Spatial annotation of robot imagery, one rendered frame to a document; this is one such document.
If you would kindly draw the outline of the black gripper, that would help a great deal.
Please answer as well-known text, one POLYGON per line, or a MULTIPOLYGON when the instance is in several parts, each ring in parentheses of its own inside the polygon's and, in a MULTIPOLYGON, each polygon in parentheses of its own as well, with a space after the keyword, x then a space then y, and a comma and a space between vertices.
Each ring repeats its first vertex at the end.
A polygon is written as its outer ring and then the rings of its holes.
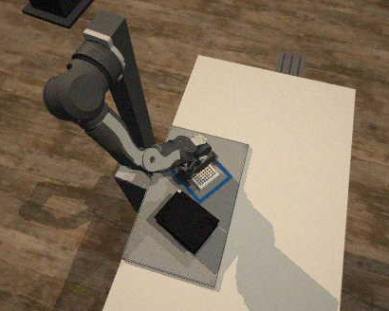
POLYGON ((178 171, 178 176, 188 185, 191 186, 191 182, 189 180, 193 179, 195 175, 199 172, 201 172, 204 168, 206 168, 208 165, 210 165, 212 162, 214 164, 218 164, 216 161, 218 159, 218 155, 214 151, 210 151, 210 153, 207 155, 208 158, 206 158, 205 162, 198 161, 197 159, 188 162, 187 167, 188 170, 185 172, 184 170, 178 171))

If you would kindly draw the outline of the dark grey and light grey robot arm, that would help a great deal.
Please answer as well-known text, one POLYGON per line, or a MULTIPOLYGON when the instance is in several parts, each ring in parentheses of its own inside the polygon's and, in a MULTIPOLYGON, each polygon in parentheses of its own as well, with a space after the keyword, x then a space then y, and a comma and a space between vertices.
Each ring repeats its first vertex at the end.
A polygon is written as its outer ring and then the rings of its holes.
POLYGON ((57 119, 73 121, 100 144, 121 166, 142 172, 165 173, 205 162, 212 147, 208 140, 178 136, 151 148, 139 148, 124 121, 104 102, 105 93, 122 78, 125 63, 109 36, 86 29, 85 41, 72 55, 68 71, 45 84, 46 109, 57 119))

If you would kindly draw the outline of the blue tape outline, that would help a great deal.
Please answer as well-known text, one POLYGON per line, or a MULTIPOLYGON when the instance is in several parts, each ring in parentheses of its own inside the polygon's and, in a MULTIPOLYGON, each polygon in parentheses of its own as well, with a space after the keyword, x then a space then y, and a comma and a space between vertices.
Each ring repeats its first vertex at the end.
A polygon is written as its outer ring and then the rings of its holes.
MULTIPOLYGON (((217 160, 216 160, 217 161, 217 160)), ((218 162, 218 161, 217 161, 218 162)), ((191 194, 191 196, 196 200, 196 202, 200 205, 203 201, 205 201, 209 196, 211 196, 214 192, 216 192, 219 188, 221 188, 224 184, 226 184, 229 180, 232 179, 232 175, 218 162, 216 164, 226 175, 227 178, 224 179, 220 184, 218 184, 215 188, 213 188, 210 192, 204 195, 201 199, 199 199, 196 194, 190 189, 190 187, 178 176, 174 169, 170 170, 172 174, 178 179, 178 181, 184 186, 184 188, 191 194)))

